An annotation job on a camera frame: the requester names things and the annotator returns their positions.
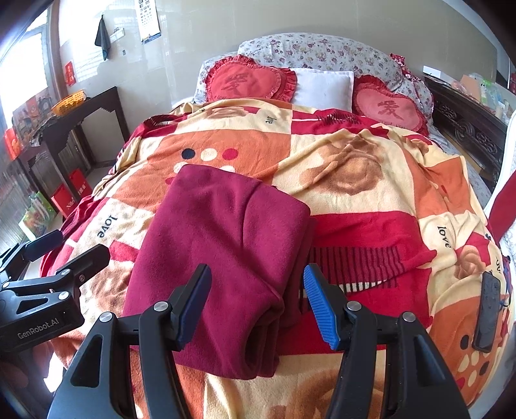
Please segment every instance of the hanging towel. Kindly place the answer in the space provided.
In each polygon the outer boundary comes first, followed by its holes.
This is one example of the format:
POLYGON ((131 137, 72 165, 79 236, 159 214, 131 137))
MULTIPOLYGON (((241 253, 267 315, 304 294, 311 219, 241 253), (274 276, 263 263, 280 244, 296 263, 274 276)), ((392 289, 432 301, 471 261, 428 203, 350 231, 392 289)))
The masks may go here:
POLYGON ((193 340, 174 360, 222 377, 272 377, 278 331, 300 318, 314 230, 310 209, 290 195, 237 173, 186 165, 143 240, 123 315, 168 299, 206 263, 212 288, 193 340))
POLYGON ((106 24, 104 23, 104 16, 100 18, 99 29, 97 30, 97 36, 95 38, 95 45, 102 48, 102 56, 104 61, 107 60, 107 55, 111 49, 111 40, 107 33, 106 24))

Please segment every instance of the towel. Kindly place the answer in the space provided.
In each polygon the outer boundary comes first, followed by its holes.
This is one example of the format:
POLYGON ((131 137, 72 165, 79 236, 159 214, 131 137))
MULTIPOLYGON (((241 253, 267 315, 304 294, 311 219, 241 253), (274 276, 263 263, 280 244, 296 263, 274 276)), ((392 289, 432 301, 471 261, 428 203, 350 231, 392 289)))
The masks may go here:
POLYGON ((193 340, 174 360, 221 377, 272 377, 279 328, 300 317, 301 273, 314 230, 310 209, 276 188, 186 165, 143 240, 123 315, 166 300, 206 263, 212 289, 193 340))
POLYGON ((107 33, 104 16, 100 18, 99 29, 97 30, 97 36, 95 38, 95 45, 102 48, 102 56, 104 57, 104 61, 107 60, 107 55, 111 49, 111 40, 109 39, 109 34, 107 33))

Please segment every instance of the red heart-shaped pillow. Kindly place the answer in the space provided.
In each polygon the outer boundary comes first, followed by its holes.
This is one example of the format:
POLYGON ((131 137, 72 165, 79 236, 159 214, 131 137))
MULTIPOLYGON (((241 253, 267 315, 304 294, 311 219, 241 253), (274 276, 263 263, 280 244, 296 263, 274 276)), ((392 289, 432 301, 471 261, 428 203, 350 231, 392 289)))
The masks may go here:
POLYGON ((290 69, 266 67, 244 55, 219 60, 204 79, 207 100, 265 98, 290 102, 297 85, 290 69))
POLYGON ((412 99, 404 94, 391 92, 375 77, 360 77, 353 89, 353 111, 385 125, 399 126, 428 135, 426 118, 412 99))

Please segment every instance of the wall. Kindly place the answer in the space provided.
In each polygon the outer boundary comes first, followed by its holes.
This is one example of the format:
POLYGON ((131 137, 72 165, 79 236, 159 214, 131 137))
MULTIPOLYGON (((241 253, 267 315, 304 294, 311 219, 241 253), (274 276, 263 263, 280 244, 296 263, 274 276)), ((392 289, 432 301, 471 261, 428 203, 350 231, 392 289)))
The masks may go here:
MULTIPOLYGON (((73 62, 78 82, 70 91, 92 96, 119 86, 130 130, 193 95, 202 61, 266 34, 353 38, 406 56, 415 72, 428 65, 459 79, 474 71, 494 79, 497 68, 493 44, 442 0, 156 0, 156 6, 162 36, 141 45, 134 0, 60 1, 61 59, 73 62), (126 33, 107 61, 94 46, 102 14, 110 34, 115 27, 126 33)), ((114 158, 120 148, 115 121, 98 111, 83 124, 99 160, 114 158)))
POLYGON ((469 7, 462 0, 443 0, 448 3, 451 7, 457 10, 467 20, 469 20, 489 41, 495 46, 497 51, 497 69, 505 79, 509 77, 509 63, 510 59, 505 52, 504 47, 498 41, 497 37, 493 33, 489 26, 483 21, 483 19, 469 7))

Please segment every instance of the calendar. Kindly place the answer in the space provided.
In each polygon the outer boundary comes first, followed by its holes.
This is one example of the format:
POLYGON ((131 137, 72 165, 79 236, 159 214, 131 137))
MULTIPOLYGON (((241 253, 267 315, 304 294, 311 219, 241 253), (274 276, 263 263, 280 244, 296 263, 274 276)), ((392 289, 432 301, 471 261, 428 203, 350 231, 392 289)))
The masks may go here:
POLYGON ((141 43, 146 44, 161 36, 156 0, 135 0, 135 7, 141 43))

